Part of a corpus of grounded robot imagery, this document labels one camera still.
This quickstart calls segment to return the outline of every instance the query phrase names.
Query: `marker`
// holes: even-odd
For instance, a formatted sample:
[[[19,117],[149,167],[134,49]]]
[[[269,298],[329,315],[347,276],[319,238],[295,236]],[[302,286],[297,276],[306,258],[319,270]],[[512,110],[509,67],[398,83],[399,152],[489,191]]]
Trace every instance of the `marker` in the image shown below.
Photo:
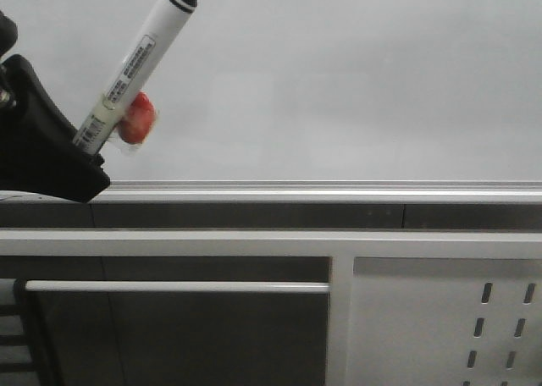
[[[157,0],[108,86],[77,131],[74,144],[98,154],[197,6],[197,0]]]

